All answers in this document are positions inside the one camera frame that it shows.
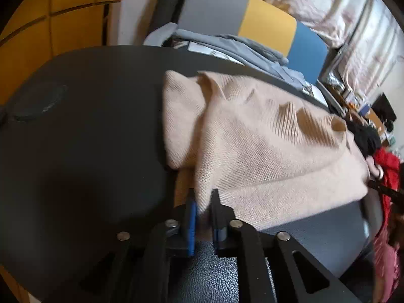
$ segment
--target gray fabric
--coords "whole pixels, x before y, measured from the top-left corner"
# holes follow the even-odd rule
[[[248,0],[185,0],[178,28],[216,35],[238,34]]]
[[[163,43],[172,36],[172,34],[175,32],[177,28],[178,28],[177,24],[169,22],[168,24],[165,24],[164,26],[161,26],[160,28],[151,32],[146,37],[145,41],[143,42],[143,45],[152,45],[155,47],[161,47]]]
[[[246,37],[241,37],[232,34],[218,34],[215,36],[244,43],[245,45],[253,49],[255,52],[258,52],[259,54],[266,57],[270,61],[279,62],[281,66],[287,66],[287,64],[289,63],[289,60],[286,57],[284,57],[281,52],[271,49],[270,47],[266,47],[265,45],[262,45],[256,41],[247,39]]]
[[[278,62],[268,60],[246,44],[234,39],[225,39],[219,36],[209,36],[193,33],[183,29],[177,29],[173,36],[187,41],[196,42],[211,49],[223,52],[246,66],[258,69],[262,72],[283,79],[288,84],[302,91],[306,86],[304,76],[296,70],[279,65]]]

